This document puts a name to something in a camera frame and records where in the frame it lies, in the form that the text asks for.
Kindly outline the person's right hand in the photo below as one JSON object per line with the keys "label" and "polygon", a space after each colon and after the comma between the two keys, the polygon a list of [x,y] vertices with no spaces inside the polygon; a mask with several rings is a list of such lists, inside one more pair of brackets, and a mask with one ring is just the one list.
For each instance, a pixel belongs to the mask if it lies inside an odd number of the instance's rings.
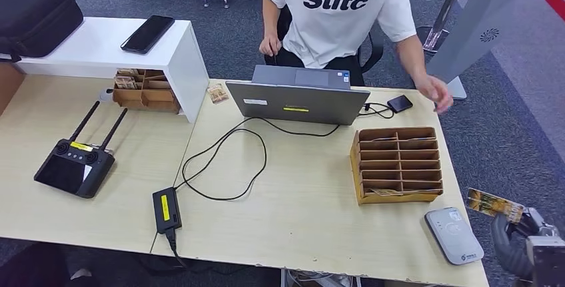
{"label": "person's right hand", "polygon": [[276,34],[265,35],[265,37],[263,38],[263,40],[259,45],[259,51],[263,55],[274,57],[278,55],[281,47],[282,47],[282,43]]}

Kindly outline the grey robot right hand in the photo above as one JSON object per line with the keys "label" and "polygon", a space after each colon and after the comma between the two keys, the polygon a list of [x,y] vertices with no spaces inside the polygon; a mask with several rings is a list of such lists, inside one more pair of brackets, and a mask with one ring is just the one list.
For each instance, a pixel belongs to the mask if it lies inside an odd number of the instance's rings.
{"label": "grey robot right hand", "polygon": [[556,236],[559,237],[558,229],[548,224],[540,213],[533,207],[526,207],[522,213],[522,218],[516,224],[510,223],[506,226],[506,233],[510,238],[517,232],[522,237],[528,236]]}

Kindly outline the person's left hand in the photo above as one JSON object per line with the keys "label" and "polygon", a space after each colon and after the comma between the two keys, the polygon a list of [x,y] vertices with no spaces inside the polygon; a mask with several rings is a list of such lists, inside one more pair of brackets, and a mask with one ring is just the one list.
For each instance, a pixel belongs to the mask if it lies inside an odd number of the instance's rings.
{"label": "person's left hand", "polygon": [[416,89],[427,99],[435,104],[435,111],[438,114],[446,112],[454,102],[447,84],[431,75],[423,75],[414,79]]}

